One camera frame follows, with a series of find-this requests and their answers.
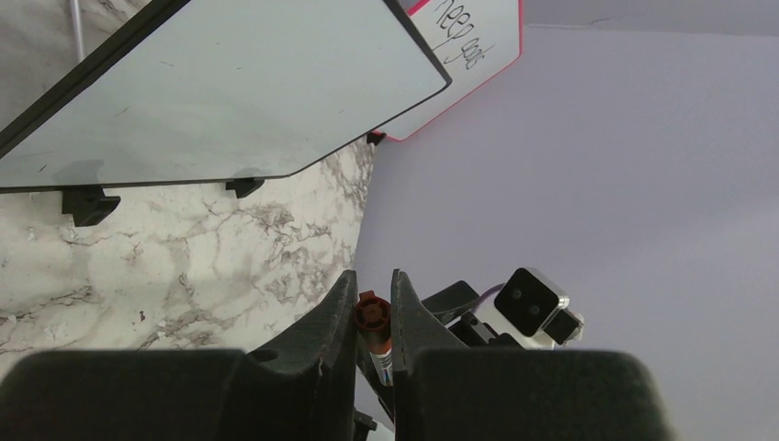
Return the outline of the black framed whiteboard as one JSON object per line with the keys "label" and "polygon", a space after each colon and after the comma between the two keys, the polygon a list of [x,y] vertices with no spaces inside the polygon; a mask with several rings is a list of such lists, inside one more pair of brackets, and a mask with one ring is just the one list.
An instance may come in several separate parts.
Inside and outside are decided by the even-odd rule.
{"label": "black framed whiteboard", "polygon": [[395,1],[152,1],[2,130],[1,189],[284,178],[451,82]]}

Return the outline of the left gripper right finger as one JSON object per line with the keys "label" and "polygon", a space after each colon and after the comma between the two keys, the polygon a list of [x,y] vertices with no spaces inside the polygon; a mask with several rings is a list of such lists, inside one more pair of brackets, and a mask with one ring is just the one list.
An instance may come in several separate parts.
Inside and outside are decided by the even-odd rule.
{"label": "left gripper right finger", "polygon": [[390,304],[399,440],[672,438],[655,383],[631,355],[468,347],[423,306],[399,269]]}

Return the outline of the white red marker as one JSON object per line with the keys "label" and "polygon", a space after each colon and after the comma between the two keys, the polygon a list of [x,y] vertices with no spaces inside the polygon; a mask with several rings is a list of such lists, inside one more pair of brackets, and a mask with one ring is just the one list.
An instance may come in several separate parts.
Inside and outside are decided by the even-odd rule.
{"label": "white red marker", "polygon": [[382,386],[393,386],[393,367],[391,358],[392,349],[390,346],[381,348],[380,352],[370,351],[370,357],[378,374],[378,380]]}

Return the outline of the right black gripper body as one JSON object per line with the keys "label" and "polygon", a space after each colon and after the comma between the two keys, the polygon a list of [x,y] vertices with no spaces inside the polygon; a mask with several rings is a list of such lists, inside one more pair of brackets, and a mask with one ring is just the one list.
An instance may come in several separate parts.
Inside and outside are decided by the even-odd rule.
{"label": "right black gripper body", "polygon": [[358,337],[357,364],[394,426],[370,439],[519,439],[516,403],[492,369],[510,366],[520,347],[475,317],[480,299],[464,281],[426,300],[410,281],[391,282],[392,387],[380,384]]}

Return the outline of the red marker cap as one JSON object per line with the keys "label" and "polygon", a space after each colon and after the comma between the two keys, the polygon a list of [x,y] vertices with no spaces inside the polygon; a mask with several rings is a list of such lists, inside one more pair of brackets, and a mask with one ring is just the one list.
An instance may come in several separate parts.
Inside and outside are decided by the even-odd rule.
{"label": "red marker cap", "polygon": [[390,304],[372,290],[359,294],[354,321],[372,354],[384,355],[392,348],[390,313]]}

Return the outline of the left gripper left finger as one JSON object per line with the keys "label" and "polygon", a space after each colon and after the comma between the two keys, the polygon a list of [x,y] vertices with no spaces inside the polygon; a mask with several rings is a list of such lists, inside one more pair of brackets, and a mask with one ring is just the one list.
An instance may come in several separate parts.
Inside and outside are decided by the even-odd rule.
{"label": "left gripper left finger", "polygon": [[356,272],[253,351],[51,350],[1,383],[4,440],[348,440]]}

